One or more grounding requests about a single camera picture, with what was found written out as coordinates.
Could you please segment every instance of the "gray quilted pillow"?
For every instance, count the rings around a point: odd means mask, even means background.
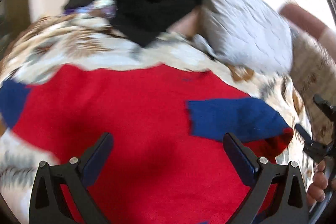
[[[203,0],[201,24],[203,36],[194,42],[219,61],[261,73],[290,71],[289,25],[262,0]]]

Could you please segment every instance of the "metal screw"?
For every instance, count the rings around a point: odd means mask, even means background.
[[[293,166],[294,168],[297,168],[298,167],[297,162],[296,161],[291,161],[291,166]]]
[[[260,161],[262,164],[266,164],[266,163],[268,163],[268,159],[266,159],[265,157],[261,157],[261,158],[259,159],[259,161]]]
[[[39,163],[39,167],[43,167],[43,166],[45,166],[45,164],[46,164],[46,162],[45,162],[44,160],[42,160],[42,161],[40,161],[40,163]]]
[[[71,159],[69,160],[69,162],[70,162],[71,164],[76,164],[76,163],[78,162],[78,158],[73,157],[73,158],[71,158]]]

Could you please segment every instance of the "pillow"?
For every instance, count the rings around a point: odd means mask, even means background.
[[[287,22],[262,0],[203,0],[200,50],[259,73],[288,73],[293,59]]]

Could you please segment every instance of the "patterned blanket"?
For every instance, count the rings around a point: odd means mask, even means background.
[[[141,48],[123,38],[104,18],[71,14],[41,18],[11,46],[2,63],[0,83],[12,77],[16,82],[40,85],[63,64],[84,70],[126,71],[160,63],[187,71],[211,70],[228,85],[263,99],[290,127],[299,122],[311,134],[305,105],[289,75],[261,75],[248,68],[213,61],[177,33],[163,33],[149,47]],[[314,163],[302,149],[303,140],[294,131],[292,141],[276,161],[284,165],[296,161],[308,187]],[[40,160],[51,165],[58,163],[50,152],[25,143],[10,129],[0,138],[0,191],[21,223],[28,223],[29,198]]]

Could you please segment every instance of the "human hand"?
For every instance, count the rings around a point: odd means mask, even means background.
[[[317,166],[317,172],[313,176],[313,183],[309,186],[307,191],[307,203],[308,206],[314,205],[314,203],[321,202],[326,197],[323,190],[328,186],[328,180],[323,174],[323,170],[326,167],[326,162],[322,160]],[[336,190],[336,179],[332,180],[332,188]]]

